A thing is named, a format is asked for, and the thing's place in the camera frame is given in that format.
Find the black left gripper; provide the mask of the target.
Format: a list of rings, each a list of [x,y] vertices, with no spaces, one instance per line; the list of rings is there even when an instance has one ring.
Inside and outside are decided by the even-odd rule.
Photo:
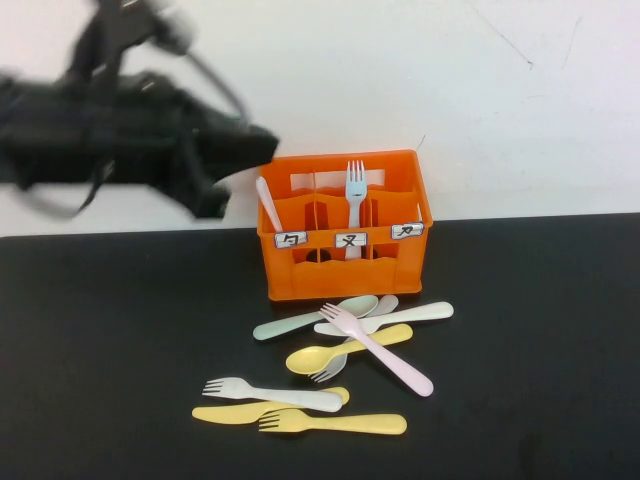
[[[278,146],[279,138],[257,125],[200,130],[194,98],[142,76],[87,124],[83,144],[69,154],[69,182],[167,188],[194,218],[222,219],[230,192],[200,175],[200,155],[207,170],[247,170],[270,163]]]

